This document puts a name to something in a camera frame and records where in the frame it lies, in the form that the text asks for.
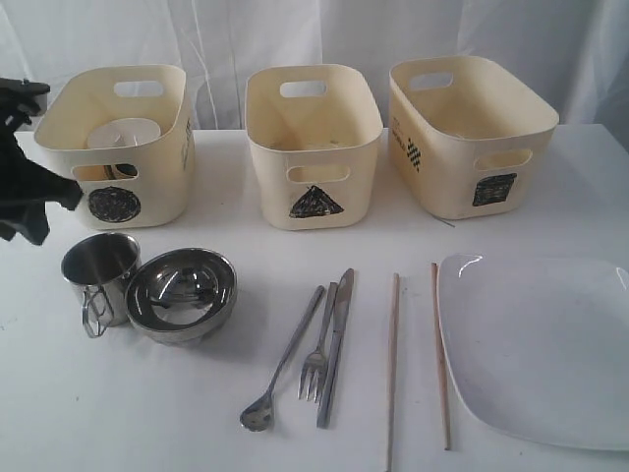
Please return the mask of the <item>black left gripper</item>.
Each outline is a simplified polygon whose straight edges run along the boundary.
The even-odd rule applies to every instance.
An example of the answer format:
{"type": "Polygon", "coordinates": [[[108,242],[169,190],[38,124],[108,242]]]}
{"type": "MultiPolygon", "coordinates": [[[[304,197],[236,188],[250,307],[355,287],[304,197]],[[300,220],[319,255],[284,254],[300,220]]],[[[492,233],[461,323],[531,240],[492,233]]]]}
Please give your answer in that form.
{"type": "Polygon", "coordinates": [[[1,80],[1,238],[10,241],[21,234],[40,246],[49,233],[45,202],[75,210],[82,188],[30,161],[16,132],[47,110],[50,86],[27,79],[1,80]]]}

